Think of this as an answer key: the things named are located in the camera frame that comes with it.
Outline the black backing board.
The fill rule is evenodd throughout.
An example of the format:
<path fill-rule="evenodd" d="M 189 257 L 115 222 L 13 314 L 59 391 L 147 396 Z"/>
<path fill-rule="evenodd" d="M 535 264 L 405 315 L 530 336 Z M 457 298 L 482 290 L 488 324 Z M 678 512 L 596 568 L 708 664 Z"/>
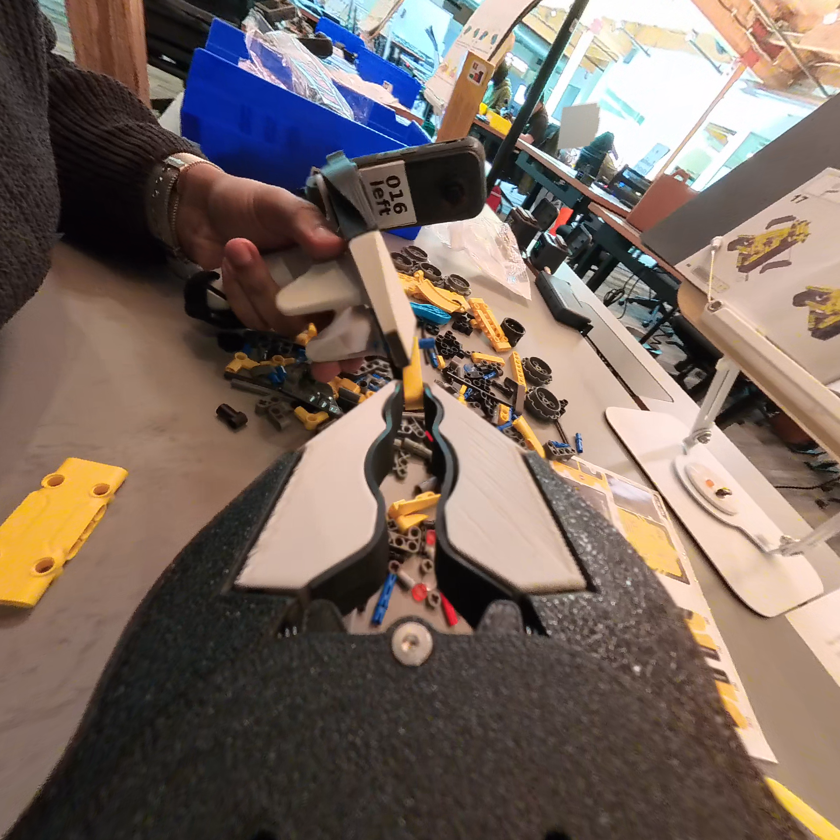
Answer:
<path fill-rule="evenodd" d="M 642 242 L 677 266 L 829 167 L 839 167 L 838 95 L 644 232 Z"/>

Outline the metal wristwatch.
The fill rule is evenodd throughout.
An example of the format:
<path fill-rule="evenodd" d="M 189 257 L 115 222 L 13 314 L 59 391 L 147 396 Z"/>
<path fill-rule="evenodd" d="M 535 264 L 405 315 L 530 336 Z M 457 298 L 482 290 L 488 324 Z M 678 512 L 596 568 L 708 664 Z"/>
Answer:
<path fill-rule="evenodd" d="M 153 168 L 146 185 L 144 211 L 147 227 L 151 236 L 161 243 L 172 257 L 183 257 L 175 231 L 180 201 L 178 184 L 183 174 L 202 165 L 220 171 L 219 166 L 200 155 L 188 152 L 169 154 Z"/>

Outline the pile of toy building parts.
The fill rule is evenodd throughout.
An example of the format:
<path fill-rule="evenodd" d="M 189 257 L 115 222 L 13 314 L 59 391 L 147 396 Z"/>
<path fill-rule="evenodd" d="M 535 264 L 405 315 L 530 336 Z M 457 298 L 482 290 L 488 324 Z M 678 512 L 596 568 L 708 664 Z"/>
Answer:
<path fill-rule="evenodd" d="M 452 293 L 433 287 L 420 272 L 416 274 L 416 280 L 412 284 L 406 283 L 404 288 L 412 289 L 411 302 L 437 300 L 438 306 L 453 309 L 454 320 L 460 328 L 472 333 L 471 338 L 458 336 L 455 327 L 443 327 L 437 337 L 429 336 L 428 340 L 419 343 L 423 353 L 424 384 L 441 386 L 526 453 L 529 466 L 546 494 L 587 585 L 582 591 L 534 595 L 524 602 L 451 602 L 447 598 L 438 582 L 435 563 L 436 506 L 440 495 L 438 482 L 431 472 L 432 438 L 427 431 L 424 408 L 419 412 L 404 408 L 402 387 L 402 417 L 396 427 L 391 469 L 381 483 L 389 555 L 387 576 L 366 602 L 323 601 L 331 603 L 344 615 L 352 610 L 362 613 L 364 619 L 350 619 L 352 627 L 388 627 L 390 623 L 416 613 L 427 614 L 427 623 L 446 632 L 466 633 L 477 628 L 481 621 L 490 619 L 494 610 L 499 610 L 504 616 L 510 611 L 511 623 L 522 625 L 525 633 L 549 636 L 551 629 L 545 621 L 543 608 L 563 595 L 585 593 L 589 581 L 571 531 L 561 518 L 573 491 L 551 466 L 553 451 L 546 444 L 540 444 L 529 431 L 523 414 L 525 397 L 533 391 L 528 389 L 522 351 L 514 346 L 523 332 L 521 318 L 517 315 L 513 316 L 513 321 L 503 318 L 502 311 L 481 290 L 458 300 Z M 265 524 L 297 456 L 291 461 L 287 477 L 258 521 L 254 534 L 245 543 L 230 586 L 236 592 L 248 595 L 285 597 L 302 611 L 310 602 L 301 602 L 290 595 L 235 588 L 235 579 L 249 546 Z"/>

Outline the black pole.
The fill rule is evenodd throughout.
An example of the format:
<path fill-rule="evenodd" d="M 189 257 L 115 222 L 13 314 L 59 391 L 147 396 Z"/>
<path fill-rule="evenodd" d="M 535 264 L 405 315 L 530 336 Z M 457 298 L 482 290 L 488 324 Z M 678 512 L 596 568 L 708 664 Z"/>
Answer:
<path fill-rule="evenodd" d="M 517 141 L 522 136 L 522 132 L 526 122 L 532 116 L 532 113 L 543 94 L 543 90 L 545 89 L 545 86 L 554 71 L 554 68 L 557 66 L 557 63 L 560 60 L 565 50 L 565 47 L 568 45 L 571 39 L 571 35 L 573 34 L 576 26 L 581 21 L 581 17 L 585 9 L 588 7 L 589 3 L 589 1 L 572 2 L 570 9 L 567 15 L 565 16 L 565 19 L 558 31 L 558 34 L 552 42 L 548 54 L 546 55 L 541 68 L 539 69 L 538 75 L 531 84 L 525 102 L 521 106 L 518 116 L 515 118 L 511 128 L 509 129 L 509 132 L 506 134 L 505 138 L 501 142 L 498 153 L 496 154 L 493 160 L 493 163 L 486 177 L 486 191 L 488 194 L 490 194 L 493 188 L 495 187 L 510 152 L 512 152 L 512 150 L 517 144 Z"/>

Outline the brown bag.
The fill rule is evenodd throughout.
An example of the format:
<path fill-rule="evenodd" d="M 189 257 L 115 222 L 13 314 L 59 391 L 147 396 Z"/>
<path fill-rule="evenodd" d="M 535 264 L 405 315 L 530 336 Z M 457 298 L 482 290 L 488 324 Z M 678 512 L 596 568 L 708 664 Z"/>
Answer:
<path fill-rule="evenodd" d="M 688 203 L 697 192 L 691 176 L 681 168 L 658 175 L 626 217 L 626 224 L 643 233 Z"/>

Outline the white book stand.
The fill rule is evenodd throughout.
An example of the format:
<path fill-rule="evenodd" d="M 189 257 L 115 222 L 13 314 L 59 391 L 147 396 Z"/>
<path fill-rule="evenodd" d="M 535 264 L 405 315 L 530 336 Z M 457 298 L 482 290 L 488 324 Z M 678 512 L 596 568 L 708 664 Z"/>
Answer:
<path fill-rule="evenodd" d="M 700 546 L 729 589 L 751 611 L 774 617 L 823 593 L 807 554 L 838 533 L 838 514 L 801 537 L 784 533 L 711 449 L 716 419 L 742 372 L 761 386 L 821 444 L 838 444 L 838 393 L 783 352 L 715 291 L 708 247 L 704 329 L 718 333 L 721 358 L 691 426 L 664 413 L 616 406 L 612 431 Z"/>

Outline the yellow toy connector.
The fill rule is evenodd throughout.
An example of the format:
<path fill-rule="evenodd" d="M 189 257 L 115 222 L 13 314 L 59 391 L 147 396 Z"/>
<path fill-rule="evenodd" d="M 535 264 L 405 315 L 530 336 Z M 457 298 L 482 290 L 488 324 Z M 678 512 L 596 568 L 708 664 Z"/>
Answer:
<path fill-rule="evenodd" d="M 425 384 L 423 371 L 423 353 L 418 337 L 413 339 L 413 350 L 409 364 L 402 370 L 404 408 L 409 412 L 424 409 Z"/>

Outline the cardboard box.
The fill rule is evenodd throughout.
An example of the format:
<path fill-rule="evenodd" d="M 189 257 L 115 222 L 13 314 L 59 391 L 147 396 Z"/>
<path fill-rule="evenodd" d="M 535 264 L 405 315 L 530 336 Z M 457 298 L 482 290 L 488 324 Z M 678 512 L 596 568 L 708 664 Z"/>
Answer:
<path fill-rule="evenodd" d="M 493 72 L 488 60 L 472 51 L 467 53 L 438 127 L 436 143 L 460 140 L 469 134 Z"/>

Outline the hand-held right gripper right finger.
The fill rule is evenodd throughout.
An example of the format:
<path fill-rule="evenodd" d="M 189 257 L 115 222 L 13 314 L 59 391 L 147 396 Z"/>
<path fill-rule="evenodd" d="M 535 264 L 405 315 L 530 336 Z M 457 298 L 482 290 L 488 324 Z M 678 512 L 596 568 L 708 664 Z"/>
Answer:
<path fill-rule="evenodd" d="M 451 602 L 524 602 L 587 580 L 526 453 L 439 385 L 424 388 L 437 581 Z"/>

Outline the black power adapter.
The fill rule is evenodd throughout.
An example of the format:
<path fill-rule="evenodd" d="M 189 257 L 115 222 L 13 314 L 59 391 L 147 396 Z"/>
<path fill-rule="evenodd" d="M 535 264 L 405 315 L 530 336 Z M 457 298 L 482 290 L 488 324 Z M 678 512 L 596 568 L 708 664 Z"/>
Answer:
<path fill-rule="evenodd" d="M 553 319 L 563 326 L 586 337 L 592 330 L 592 319 L 570 305 L 557 285 L 555 278 L 545 271 L 535 277 L 534 285 L 549 309 Z"/>

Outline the blue plastic bin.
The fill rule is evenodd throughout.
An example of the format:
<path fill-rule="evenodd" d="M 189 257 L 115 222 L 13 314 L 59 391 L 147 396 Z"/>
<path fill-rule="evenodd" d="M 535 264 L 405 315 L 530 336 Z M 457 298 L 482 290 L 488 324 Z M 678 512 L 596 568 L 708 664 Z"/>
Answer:
<path fill-rule="evenodd" d="M 354 159 L 430 143 L 414 122 L 346 119 L 206 49 L 193 55 L 181 129 L 228 174 L 291 193 L 333 152 Z"/>
<path fill-rule="evenodd" d="M 332 21 L 328 16 L 320 17 L 316 33 L 324 33 L 333 43 L 346 48 L 353 56 L 353 66 L 361 79 L 388 90 L 406 110 L 412 111 L 422 83 L 406 70 L 378 56 L 368 49 L 363 39 Z"/>

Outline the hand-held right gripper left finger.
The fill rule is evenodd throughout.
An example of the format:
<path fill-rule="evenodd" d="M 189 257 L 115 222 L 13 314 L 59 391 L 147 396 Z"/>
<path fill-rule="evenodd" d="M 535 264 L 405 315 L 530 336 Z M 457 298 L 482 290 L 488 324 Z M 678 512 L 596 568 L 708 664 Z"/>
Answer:
<path fill-rule="evenodd" d="M 387 576 L 381 483 L 403 384 L 392 381 L 307 442 L 249 546 L 234 586 L 301 602 L 366 602 Z"/>

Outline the instruction booklet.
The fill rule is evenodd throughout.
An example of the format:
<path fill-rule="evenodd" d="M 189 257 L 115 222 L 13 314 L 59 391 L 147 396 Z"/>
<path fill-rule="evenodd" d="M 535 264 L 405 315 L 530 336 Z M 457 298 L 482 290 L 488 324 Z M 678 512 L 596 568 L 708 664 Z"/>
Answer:
<path fill-rule="evenodd" d="M 827 167 L 678 263 L 824 385 L 839 377 L 839 170 Z"/>

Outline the wooden post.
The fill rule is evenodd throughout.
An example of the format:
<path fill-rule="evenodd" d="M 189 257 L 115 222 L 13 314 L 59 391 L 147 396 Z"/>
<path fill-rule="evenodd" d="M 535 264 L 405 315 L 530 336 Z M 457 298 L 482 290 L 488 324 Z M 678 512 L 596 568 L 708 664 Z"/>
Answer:
<path fill-rule="evenodd" d="M 75 61 L 151 103 L 142 1 L 65 1 Z"/>

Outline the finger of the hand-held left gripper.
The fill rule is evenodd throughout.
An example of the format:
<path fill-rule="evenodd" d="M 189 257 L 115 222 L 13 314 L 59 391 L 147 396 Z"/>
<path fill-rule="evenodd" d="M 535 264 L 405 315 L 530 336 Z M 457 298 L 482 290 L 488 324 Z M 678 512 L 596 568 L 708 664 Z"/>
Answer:
<path fill-rule="evenodd" d="M 379 230 L 359 234 L 349 251 L 389 357 L 403 369 L 412 359 L 416 322 L 384 237 Z"/>

